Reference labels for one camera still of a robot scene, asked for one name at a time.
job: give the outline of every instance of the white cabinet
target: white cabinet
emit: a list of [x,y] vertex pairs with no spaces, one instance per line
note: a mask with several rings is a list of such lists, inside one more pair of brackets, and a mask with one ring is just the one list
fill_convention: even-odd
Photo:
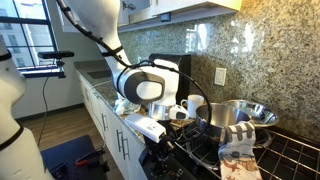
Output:
[[129,178],[127,159],[130,158],[128,154],[128,140],[124,137],[122,124],[112,113],[110,118],[110,139],[113,148],[109,149],[114,161],[116,162],[122,176],[125,179]]
[[125,179],[147,179],[139,163],[144,146],[103,97],[79,75],[83,102]]
[[132,134],[131,130],[127,127],[123,127],[124,139],[126,139],[126,144],[128,146],[127,152],[127,166],[129,178],[132,180],[146,180],[147,177],[142,169],[141,164],[139,163],[139,157],[142,151],[145,149],[144,146],[141,146],[140,143],[137,143],[136,137]]
[[[162,26],[177,22],[235,13],[242,0],[151,0],[151,5],[129,15],[130,24],[118,28],[118,32]],[[171,13],[171,20],[161,22],[160,16]]]
[[120,0],[118,27],[130,23],[129,16],[150,6],[149,0]]
[[112,113],[111,118],[111,136],[113,150],[110,150],[115,162],[117,163],[123,177],[132,180],[147,179],[142,166],[139,163],[139,157],[144,146],[139,143],[137,137],[132,134],[129,129],[115,114]]
[[86,80],[78,75],[79,77],[79,83],[80,83],[80,89],[81,89],[81,95],[83,97],[83,103],[84,105],[86,106],[89,114],[91,115],[92,114],[92,107],[91,107],[91,101],[90,101],[90,96],[89,96],[89,90],[91,88],[90,84],[88,84],[86,82]]
[[100,95],[96,92],[96,90],[94,88],[91,88],[88,91],[89,97],[90,97],[90,101],[91,101],[91,118],[94,122],[94,124],[96,125],[100,135],[102,138],[103,134],[104,134],[104,127],[103,127],[103,117],[102,117],[102,113],[100,110]]

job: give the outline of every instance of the stainless steel pot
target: stainless steel pot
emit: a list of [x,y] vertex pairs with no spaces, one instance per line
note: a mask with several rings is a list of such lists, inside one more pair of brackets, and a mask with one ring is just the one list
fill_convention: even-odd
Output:
[[[209,128],[206,130],[206,134],[213,140],[220,140],[221,130],[224,127],[238,124],[240,121],[250,121],[250,117],[239,109],[218,103],[210,103],[210,105],[212,108],[212,117]],[[202,131],[207,127],[207,105],[199,106],[196,113],[196,122]]]

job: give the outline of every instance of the kitchen sink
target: kitchen sink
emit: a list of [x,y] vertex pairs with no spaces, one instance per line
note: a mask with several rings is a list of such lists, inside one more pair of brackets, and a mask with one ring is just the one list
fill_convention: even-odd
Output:
[[94,71],[87,73],[93,79],[111,77],[111,70]]

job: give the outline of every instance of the floor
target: floor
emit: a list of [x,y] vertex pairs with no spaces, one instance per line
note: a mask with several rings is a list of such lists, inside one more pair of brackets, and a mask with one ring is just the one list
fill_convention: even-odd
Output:
[[[33,132],[38,142],[44,117],[24,119],[21,124]],[[103,146],[103,140],[84,106],[61,110],[47,116],[39,148],[45,150],[83,135],[90,136],[94,148]],[[107,148],[103,159],[108,161],[110,168],[110,171],[107,172],[108,179],[123,180],[124,178]]]

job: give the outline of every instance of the towel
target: towel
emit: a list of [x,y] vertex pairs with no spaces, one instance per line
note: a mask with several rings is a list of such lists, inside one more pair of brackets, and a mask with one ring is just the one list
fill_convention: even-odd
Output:
[[219,147],[221,179],[262,180],[252,147],[255,129],[250,122],[241,122],[224,128]]

